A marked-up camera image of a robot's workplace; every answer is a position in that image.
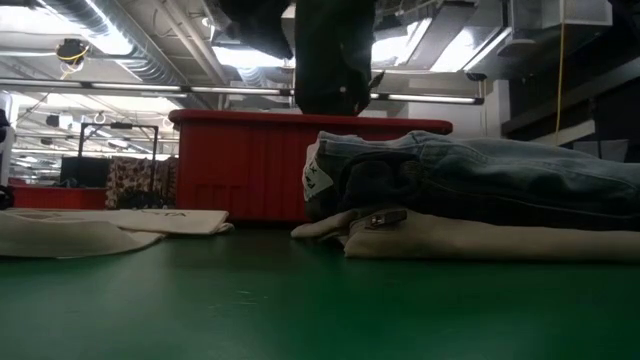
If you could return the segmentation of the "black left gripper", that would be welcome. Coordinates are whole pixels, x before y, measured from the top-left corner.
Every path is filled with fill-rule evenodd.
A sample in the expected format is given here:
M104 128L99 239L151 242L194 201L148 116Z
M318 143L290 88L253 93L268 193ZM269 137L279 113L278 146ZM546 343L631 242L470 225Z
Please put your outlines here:
M282 15L291 0L219 0L230 24L229 37L278 59L294 54L282 28Z

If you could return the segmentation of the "dark green garment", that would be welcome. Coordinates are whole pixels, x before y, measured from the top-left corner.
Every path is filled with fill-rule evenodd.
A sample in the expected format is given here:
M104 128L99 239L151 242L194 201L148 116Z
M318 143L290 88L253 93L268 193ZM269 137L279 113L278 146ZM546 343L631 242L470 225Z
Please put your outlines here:
M368 107L376 2L296 2L294 97L302 113L357 116Z

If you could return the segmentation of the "light blue jeans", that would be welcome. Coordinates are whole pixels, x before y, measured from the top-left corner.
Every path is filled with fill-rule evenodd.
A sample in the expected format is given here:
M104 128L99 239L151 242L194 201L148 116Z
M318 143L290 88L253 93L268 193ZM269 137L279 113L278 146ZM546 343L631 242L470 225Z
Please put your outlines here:
M410 131L393 140L370 141L356 135L337 135L322 131L307 149L302 174L304 209L310 197L331 185L331 174L353 157L372 152L399 152L418 157L436 170L455 166L477 173L487 165L491 169L504 166L526 169L531 178L534 170L567 171L583 177L619 181L640 188L640 164L599 159L579 151L535 142L495 138L456 139L426 131Z

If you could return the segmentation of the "beige shorts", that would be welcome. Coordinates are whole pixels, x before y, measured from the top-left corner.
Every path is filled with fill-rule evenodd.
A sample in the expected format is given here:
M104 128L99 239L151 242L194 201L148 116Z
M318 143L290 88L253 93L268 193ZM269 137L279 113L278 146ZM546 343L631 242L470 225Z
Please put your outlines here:
M406 208L353 209L296 227L348 258L640 263L640 232L499 226Z

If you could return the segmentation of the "red plastic laundry bin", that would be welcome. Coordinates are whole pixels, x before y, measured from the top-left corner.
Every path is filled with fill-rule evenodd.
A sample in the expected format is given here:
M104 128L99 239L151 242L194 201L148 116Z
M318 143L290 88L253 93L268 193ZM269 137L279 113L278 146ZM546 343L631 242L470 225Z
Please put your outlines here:
M302 222L306 151L319 132L392 140L452 132L444 120L182 109L176 206L224 210L233 221Z

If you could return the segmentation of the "long ceiling light strip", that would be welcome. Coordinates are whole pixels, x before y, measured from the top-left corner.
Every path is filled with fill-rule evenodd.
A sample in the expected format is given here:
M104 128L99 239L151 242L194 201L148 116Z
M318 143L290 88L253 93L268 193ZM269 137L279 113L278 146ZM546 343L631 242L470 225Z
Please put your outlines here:
M158 94L168 97L178 94L216 94L216 95L248 95L248 96L278 96L293 97L294 89L286 88L249 88L231 86L189 86L189 85L156 85L136 83L109 83L89 81L41 80L0 77L0 87L18 89L38 89L56 93L97 93L97 92L134 92L140 94ZM372 93L372 100L393 102L434 103L447 105L484 104L483 98L456 97L444 95L416 95L394 93Z

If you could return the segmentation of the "black metal rack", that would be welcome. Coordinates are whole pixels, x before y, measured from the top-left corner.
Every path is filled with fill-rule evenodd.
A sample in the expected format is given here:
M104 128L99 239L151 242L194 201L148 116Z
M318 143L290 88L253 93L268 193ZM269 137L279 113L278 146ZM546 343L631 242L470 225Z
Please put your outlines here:
M136 124L124 123L124 122L112 122L109 124L81 123L77 157L78 158L83 157L85 141L91 139L94 133L97 132L98 130L101 130L105 125L111 129L116 129L116 130L132 130L137 128L140 130L150 129L154 132L153 150L152 150L152 158L151 158L151 179L153 180L156 172L156 160L157 160L156 155L157 155L157 148L159 143L159 127L155 125L136 125ZM86 135L85 130L88 127L92 127L94 130L89 135Z

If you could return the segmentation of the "patterned box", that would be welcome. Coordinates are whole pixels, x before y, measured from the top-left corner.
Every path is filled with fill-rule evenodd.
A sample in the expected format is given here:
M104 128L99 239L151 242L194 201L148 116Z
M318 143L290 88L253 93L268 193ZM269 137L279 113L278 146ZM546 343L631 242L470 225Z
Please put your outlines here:
M115 157L110 161L105 208L170 209L176 206L178 159Z

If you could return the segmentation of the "black box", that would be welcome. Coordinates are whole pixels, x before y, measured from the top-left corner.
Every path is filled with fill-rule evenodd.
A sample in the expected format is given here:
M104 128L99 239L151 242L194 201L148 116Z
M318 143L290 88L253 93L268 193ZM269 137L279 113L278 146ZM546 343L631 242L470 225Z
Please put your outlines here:
M61 161L60 182L72 187L105 188L110 160L92 157L64 157Z

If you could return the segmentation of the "red flat crate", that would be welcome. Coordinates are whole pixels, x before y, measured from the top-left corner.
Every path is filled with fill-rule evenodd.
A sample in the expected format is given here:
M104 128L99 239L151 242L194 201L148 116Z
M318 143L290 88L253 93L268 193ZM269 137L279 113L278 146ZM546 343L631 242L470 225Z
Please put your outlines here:
M13 187L16 208L103 210L104 188Z

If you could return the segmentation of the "white cloth tote bag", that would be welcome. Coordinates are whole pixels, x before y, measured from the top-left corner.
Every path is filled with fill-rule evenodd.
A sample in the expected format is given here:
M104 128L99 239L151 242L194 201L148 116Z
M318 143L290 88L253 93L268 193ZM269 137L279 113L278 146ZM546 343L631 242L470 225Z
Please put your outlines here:
M219 210L3 210L0 256L77 258L131 252L169 235L230 231L228 216Z

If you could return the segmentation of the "green table mat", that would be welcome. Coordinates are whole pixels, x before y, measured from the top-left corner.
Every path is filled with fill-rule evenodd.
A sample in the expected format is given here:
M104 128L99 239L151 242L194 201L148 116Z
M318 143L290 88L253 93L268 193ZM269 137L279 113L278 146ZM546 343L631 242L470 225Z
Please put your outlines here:
M640 266L355 260L257 229L0 259L0 360L640 360Z

